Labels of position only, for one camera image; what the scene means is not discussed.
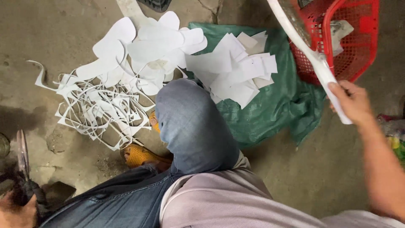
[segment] hand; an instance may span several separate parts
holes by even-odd
[[[369,121],[375,119],[365,89],[346,80],[339,81],[339,84],[330,82],[328,87],[338,98],[346,116],[358,127],[367,125]]]
[[[36,225],[36,196],[35,194],[25,206],[13,204],[8,192],[0,200],[0,224],[4,228],[33,228]]]

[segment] red plastic basket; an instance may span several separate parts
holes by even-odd
[[[311,33],[312,50],[326,55],[337,80],[354,82],[373,63],[377,53],[379,0],[314,0],[300,10]],[[343,52],[333,57],[330,22],[346,20],[354,31],[341,40]],[[310,61],[293,44],[291,51],[300,78],[320,85]]]

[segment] green tarp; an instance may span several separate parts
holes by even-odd
[[[212,52],[226,33],[241,32],[253,36],[266,29],[246,26],[214,25],[191,22],[189,28],[202,28],[208,46],[196,53]],[[322,87],[301,81],[296,72],[287,34],[282,29],[267,30],[265,52],[276,55],[278,73],[271,75],[274,84],[263,87],[243,109],[227,99],[217,104],[240,148],[254,146],[289,127],[292,138],[299,144],[318,125],[326,96]]]

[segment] person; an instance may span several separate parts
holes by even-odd
[[[328,86],[363,141],[374,213],[345,211],[316,219],[274,201],[209,94],[179,79],[156,97],[160,137],[174,154],[170,168],[161,172],[154,168],[159,162],[133,168],[68,201],[41,227],[405,227],[405,173],[375,121],[366,91],[347,81]],[[0,206],[3,227],[15,221],[32,227],[32,204],[13,212],[4,204],[7,199]]]

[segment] orange sandal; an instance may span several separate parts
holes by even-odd
[[[151,113],[151,115],[149,116],[149,122],[150,122],[151,119],[153,119],[153,118],[155,118],[156,120],[158,120],[158,118],[156,118],[155,111],[153,111],[153,112]],[[157,124],[153,125],[152,128],[155,129],[157,132],[160,133],[159,122],[158,122]]]
[[[129,168],[141,166],[146,161],[162,161],[168,164],[172,163],[170,159],[160,157],[145,147],[137,144],[130,144],[128,147],[124,148],[122,150],[122,155],[124,154],[129,154],[129,157],[125,163]]]

